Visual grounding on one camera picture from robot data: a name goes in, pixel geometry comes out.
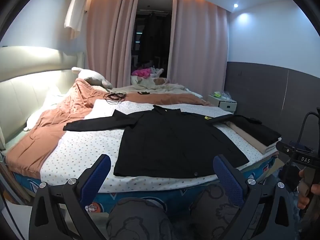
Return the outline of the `right hand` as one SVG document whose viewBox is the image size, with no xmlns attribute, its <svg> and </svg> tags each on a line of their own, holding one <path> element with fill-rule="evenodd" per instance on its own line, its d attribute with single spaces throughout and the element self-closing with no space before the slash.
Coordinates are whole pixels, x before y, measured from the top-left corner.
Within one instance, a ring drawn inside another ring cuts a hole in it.
<svg viewBox="0 0 320 240">
<path fill-rule="evenodd" d="M 298 208 L 305 209 L 310 202 L 308 197 L 309 193 L 319 196 L 319 183 L 312 184 L 312 176 L 315 174 L 315 171 L 309 167 L 304 168 L 299 172 L 301 181 L 298 184 Z"/>
</svg>

